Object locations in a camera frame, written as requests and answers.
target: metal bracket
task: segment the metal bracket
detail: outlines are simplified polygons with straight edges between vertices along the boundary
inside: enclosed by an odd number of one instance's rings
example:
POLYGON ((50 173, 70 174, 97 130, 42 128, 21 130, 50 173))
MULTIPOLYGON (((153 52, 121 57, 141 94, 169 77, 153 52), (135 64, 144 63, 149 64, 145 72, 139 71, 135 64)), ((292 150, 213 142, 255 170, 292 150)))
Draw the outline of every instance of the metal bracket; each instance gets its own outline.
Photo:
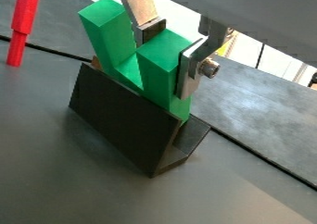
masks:
POLYGON ((232 30, 201 15, 199 33, 207 37, 195 42, 179 54, 175 95, 184 100, 197 88, 200 76, 209 79, 219 70, 219 64, 212 61, 213 51, 230 39, 232 30))
POLYGON ((165 29, 165 19, 157 15, 153 0, 121 0, 132 22, 136 46, 141 46, 165 29))

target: screw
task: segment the screw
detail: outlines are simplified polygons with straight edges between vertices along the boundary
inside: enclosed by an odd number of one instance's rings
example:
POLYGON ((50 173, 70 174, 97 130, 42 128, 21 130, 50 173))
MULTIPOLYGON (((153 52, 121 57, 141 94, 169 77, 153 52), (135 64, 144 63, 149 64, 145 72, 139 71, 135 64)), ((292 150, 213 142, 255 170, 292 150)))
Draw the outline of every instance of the screw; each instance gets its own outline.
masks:
POLYGON ((207 57, 200 63, 199 74, 211 79, 215 76, 219 68, 220 65, 212 61, 209 57, 207 57))

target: green block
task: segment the green block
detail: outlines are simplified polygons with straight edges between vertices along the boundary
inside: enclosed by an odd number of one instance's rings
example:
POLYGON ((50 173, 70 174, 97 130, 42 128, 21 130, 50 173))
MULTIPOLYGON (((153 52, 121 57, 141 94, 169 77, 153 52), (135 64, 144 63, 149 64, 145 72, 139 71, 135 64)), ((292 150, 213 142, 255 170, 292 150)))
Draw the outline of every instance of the green block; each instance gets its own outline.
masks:
POLYGON ((136 49, 124 7, 112 0, 98 0, 78 11, 78 16, 102 70, 117 78, 113 69, 135 54, 136 49))
POLYGON ((143 96, 176 115, 183 122, 189 116, 191 98, 175 97, 175 76, 179 52, 191 42, 164 30, 137 50, 143 96))
POLYGON ((164 30, 136 49, 128 15, 112 0, 98 0, 78 16, 104 72, 184 122, 191 98, 173 95, 175 72, 177 54, 191 42, 164 30))

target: black line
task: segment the black line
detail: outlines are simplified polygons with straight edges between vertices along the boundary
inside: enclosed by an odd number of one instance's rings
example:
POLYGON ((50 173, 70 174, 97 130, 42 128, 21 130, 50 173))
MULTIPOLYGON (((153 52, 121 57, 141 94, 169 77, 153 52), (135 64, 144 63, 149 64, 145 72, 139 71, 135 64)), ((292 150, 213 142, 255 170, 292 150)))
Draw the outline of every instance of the black line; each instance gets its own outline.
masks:
MULTIPOLYGON (((10 41, 10 38, 6 37, 6 36, 0 35, 0 40, 2 40, 2 41, 5 41, 5 42, 9 42, 9 41, 10 41)), ((44 52, 48 52, 48 53, 50 53, 50 54, 58 55, 58 56, 65 56, 65 57, 77 59, 77 60, 80 60, 80 61, 88 62, 88 63, 92 62, 92 60, 88 59, 88 58, 85 58, 85 57, 74 56, 74 55, 72 55, 72 54, 60 52, 60 51, 57 51, 57 50, 48 49, 48 48, 45 48, 45 47, 41 47, 41 46, 34 45, 34 44, 30 44, 30 43, 25 43, 25 46, 29 47, 29 48, 41 50, 41 51, 44 51, 44 52)))
POLYGON ((264 46, 264 44, 262 44, 262 47, 260 47, 260 51, 259 51, 259 55, 258 55, 258 62, 256 62, 256 65, 255 65, 255 69, 258 69, 258 65, 259 65, 259 62, 260 62, 263 46, 264 46))
POLYGON ((234 139, 231 136, 224 134, 220 130, 218 130, 215 127, 211 126, 211 131, 218 133, 223 138, 226 138, 228 141, 231 141, 235 145, 238 145, 246 152, 252 154, 256 158, 259 158, 262 161, 264 161, 268 165, 271 165, 274 168, 276 168, 279 171, 282 171, 286 175, 291 176, 295 180, 298 180, 300 183, 303 183, 312 191, 317 191, 317 185, 311 183, 308 180, 303 179, 298 175, 295 175, 288 169, 283 168, 280 165, 278 165, 272 160, 268 159, 268 157, 263 156, 259 152, 256 152, 254 149, 251 149, 248 146, 246 146, 243 143, 240 143, 236 139, 234 139))

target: table surface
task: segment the table surface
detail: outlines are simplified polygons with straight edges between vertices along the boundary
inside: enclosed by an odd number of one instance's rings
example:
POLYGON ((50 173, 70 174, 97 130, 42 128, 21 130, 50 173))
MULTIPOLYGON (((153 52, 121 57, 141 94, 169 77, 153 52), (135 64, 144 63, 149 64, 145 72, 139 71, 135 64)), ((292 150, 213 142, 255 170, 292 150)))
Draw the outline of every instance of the table surface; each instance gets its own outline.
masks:
MULTIPOLYGON (((16 0, 0 0, 0 36, 10 38, 10 21, 16 0)), ((42 48, 92 59, 92 44, 77 11, 92 0, 40 0, 33 29, 26 42, 42 48)))
POLYGON ((317 188, 317 92, 218 57, 203 78, 192 114, 317 188))
POLYGON ((315 223, 317 192, 209 132, 153 179, 68 108, 80 62, 0 42, 1 223, 315 223))

